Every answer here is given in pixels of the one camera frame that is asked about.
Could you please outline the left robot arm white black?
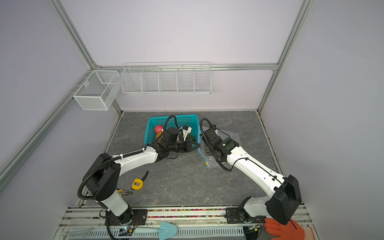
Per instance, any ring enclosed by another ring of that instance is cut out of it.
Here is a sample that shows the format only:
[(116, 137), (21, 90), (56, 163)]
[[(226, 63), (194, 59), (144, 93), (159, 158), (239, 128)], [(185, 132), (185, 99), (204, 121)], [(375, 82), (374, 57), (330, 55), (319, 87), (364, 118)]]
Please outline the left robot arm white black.
[(80, 200), (94, 200), (106, 211), (106, 218), (113, 219), (117, 225), (132, 222), (134, 212), (117, 190), (119, 177), (138, 167), (157, 163), (169, 158), (170, 153), (189, 153), (200, 147), (200, 130), (197, 115), (171, 115), (149, 120), (148, 130), (155, 124), (163, 124), (160, 136), (151, 139), (146, 136), (146, 144), (140, 150), (111, 156), (100, 154), (78, 188)]

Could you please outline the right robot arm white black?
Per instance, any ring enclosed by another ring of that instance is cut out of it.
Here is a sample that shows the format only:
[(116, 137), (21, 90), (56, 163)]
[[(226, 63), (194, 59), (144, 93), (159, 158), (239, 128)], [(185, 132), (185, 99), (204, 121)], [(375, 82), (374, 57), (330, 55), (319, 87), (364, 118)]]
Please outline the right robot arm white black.
[(201, 139), (209, 150), (209, 155), (225, 171), (234, 169), (242, 171), (247, 177), (259, 185), (266, 193), (264, 197), (247, 197), (238, 206), (238, 221), (251, 222), (259, 216), (270, 216), (279, 224), (287, 225), (302, 204), (302, 196), (298, 180), (292, 176), (284, 176), (266, 167), (241, 145), (230, 137), (222, 139), (219, 129), (207, 118), (200, 121), (209, 127), (201, 131)]

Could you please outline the orange gloved hand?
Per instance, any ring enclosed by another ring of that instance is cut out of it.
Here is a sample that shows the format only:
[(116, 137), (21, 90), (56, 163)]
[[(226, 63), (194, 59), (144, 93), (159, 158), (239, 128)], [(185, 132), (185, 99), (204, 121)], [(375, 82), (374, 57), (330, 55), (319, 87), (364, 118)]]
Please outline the orange gloved hand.
[(272, 240), (304, 240), (305, 231), (304, 229), (295, 221), (290, 220), (290, 223), (287, 225), (282, 225), (274, 219), (266, 218), (265, 219), (265, 229), (266, 232), (276, 238)]

